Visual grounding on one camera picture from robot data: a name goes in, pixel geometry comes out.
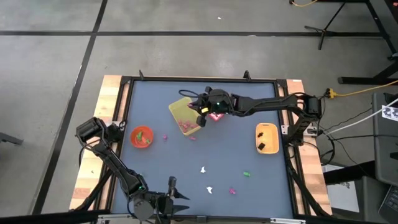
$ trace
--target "gray floor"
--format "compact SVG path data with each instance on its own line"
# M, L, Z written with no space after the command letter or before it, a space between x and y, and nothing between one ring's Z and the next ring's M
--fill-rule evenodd
M384 1L374 0L380 20L398 44L398 26ZM92 30L100 0L0 1L0 30ZM339 4L292 7L288 0L109 1L100 30L297 31L323 27ZM376 31L363 5L348 4L330 27ZM24 138L24 145L0 144L0 216L29 211L67 106L88 37L0 36L0 130ZM339 85L340 76L370 77L390 64L382 39L297 37L98 37L76 102L44 212L66 211L78 172L75 128L92 117L103 75L302 79L305 90L321 95L368 86ZM380 90L396 92L397 87ZM321 125L329 127L370 108L370 93L326 101ZM365 122L335 135L371 133ZM372 139L343 142L356 162L371 160ZM329 145L324 138L322 151ZM340 146L335 161L352 164Z

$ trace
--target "blue tabletop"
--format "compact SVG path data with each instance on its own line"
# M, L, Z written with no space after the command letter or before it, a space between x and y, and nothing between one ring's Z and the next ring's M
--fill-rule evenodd
M193 134L196 141L182 134L169 104L182 98L178 93L181 89L203 93L206 86L252 98L275 97L270 83L135 81L121 160L143 174L152 191L166 192L169 177L176 177L178 191L190 198L174 200L174 204L190 207L176 215L292 218L281 140L277 154L256 151L256 125L274 123L280 128L276 111L244 118L226 115L217 122L207 118L206 126ZM136 149L129 140L132 130L140 125L154 132L154 141L147 149ZM251 176L244 176L245 171ZM207 187L213 188L212 194ZM229 188L236 194L230 194ZM127 213L126 204L117 182L112 213Z

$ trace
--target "red bowl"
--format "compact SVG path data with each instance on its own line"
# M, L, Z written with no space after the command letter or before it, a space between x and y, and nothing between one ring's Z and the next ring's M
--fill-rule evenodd
M137 139L137 135L140 132L142 132L141 141ZM138 127L134 128L134 130L132 130L132 132L130 134L130 141L134 147L143 149L152 144L152 141L154 141L154 133L147 126L138 126Z

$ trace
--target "pink object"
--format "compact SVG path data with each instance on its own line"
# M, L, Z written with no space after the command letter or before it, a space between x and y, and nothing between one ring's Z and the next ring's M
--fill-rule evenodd
M212 113L212 114L209 114L209 116L214 121L218 121L219 119L221 119L224 116L224 114L214 114L214 113Z
M229 193L230 193L230 194L236 194L236 191L235 191L235 189L230 188L230 189L229 189Z

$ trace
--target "yellow cable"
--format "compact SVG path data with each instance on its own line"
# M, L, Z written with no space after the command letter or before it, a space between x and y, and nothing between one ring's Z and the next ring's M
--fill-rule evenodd
M392 85L392 84L397 83L397 82L398 82L398 80L390 82L390 83L382 85L382 86L376 86L376 87L372 87L372 88L367 88L365 90L355 91L353 93L346 93L346 94L339 94L339 93L336 93L335 91L333 91L332 89L330 89L330 98L333 99L335 96L351 96L351 95L355 95L355 94L358 94L358 93L363 93L363 92L366 92L366 91L369 91L369 90L375 90L375 89L378 89L378 88L383 88L383 87Z
M292 4L295 5L295 6L297 6L297 7L305 7L305 6L309 6L309 5L313 4L313 3L316 3L317 1L318 1L318 0L315 0L315 1L312 1L312 2L310 2L310 3L308 3L308 4L304 4L304 5L299 5L299 4L296 4L296 3L294 3L294 2L292 1Z

